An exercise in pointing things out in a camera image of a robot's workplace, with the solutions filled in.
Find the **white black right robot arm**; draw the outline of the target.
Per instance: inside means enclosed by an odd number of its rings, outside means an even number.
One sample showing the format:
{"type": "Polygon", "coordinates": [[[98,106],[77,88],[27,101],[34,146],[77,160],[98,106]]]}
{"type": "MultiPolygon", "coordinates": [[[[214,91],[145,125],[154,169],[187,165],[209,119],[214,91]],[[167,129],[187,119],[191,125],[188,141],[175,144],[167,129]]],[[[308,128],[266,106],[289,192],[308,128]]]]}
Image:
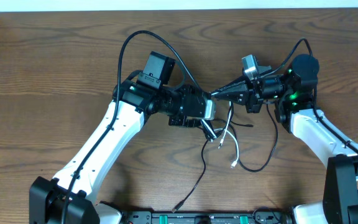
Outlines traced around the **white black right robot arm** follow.
{"type": "Polygon", "coordinates": [[[253,55],[242,59],[242,76],[213,91],[217,100],[244,105],[258,113],[268,100],[278,123],[301,139],[326,168],[321,202],[297,205],[294,223],[358,223],[358,144],[348,138],[316,105],[319,62],[300,54],[283,74],[257,64],[253,55]]]}

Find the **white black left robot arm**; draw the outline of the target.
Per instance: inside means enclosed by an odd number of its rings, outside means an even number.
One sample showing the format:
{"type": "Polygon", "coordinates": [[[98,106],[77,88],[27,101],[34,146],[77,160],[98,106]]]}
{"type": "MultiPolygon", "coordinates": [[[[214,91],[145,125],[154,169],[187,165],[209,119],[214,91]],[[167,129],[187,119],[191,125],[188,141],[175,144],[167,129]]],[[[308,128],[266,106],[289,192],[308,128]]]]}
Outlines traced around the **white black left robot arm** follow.
{"type": "Polygon", "coordinates": [[[167,86],[175,60],[151,52],[143,70],[120,83],[103,120],[74,158],[51,180],[38,177],[29,190],[30,223],[119,223],[122,213],[97,204],[101,185],[127,143],[155,113],[172,126],[197,127],[214,118],[210,94],[195,86],[167,86]]]}

